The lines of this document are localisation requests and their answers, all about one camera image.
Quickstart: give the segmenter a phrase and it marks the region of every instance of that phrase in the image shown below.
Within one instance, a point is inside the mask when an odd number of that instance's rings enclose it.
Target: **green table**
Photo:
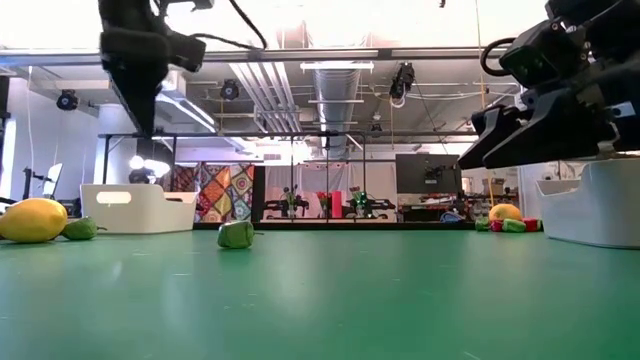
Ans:
[[[639,359],[640,252],[466,231],[0,247],[0,359]]]

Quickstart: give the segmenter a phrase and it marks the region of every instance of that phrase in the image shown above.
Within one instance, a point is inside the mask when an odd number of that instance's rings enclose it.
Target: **red object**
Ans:
[[[493,232],[502,232],[502,220],[493,220],[489,229]]]
[[[331,193],[331,217],[334,219],[342,218],[342,192],[340,191]]]
[[[522,220],[525,225],[527,225],[527,232],[537,232],[540,231],[538,228],[538,219],[525,218]]]

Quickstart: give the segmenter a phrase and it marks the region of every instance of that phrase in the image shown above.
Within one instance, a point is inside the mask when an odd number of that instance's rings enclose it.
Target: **white container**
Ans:
[[[538,181],[545,234],[613,248],[640,248],[640,160],[589,163],[580,180]]]
[[[165,193],[158,185],[81,185],[82,214],[106,234],[158,234],[193,229],[197,193]]]

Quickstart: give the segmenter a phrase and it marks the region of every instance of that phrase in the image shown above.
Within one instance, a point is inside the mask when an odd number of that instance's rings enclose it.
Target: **white plastic bin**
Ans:
[[[640,248],[640,160],[589,163],[580,180],[538,181],[545,234],[614,248]]]
[[[165,193],[158,185],[81,185],[82,213],[108,234],[193,229],[197,193]]]

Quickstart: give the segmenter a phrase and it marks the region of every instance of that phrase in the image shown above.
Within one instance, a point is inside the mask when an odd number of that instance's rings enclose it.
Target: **green vegetable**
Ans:
[[[98,230],[106,229],[98,227],[91,217],[84,217],[68,223],[60,235],[69,240],[91,240],[98,234]]]
[[[527,224],[522,221],[505,219],[502,223],[502,231],[504,232],[525,232],[527,231]]]
[[[477,231],[489,231],[489,218],[476,219]]]
[[[248,221],[237,221],[220,225],[218,246],[229,249],[246,249],[253,244],[253,225]]]

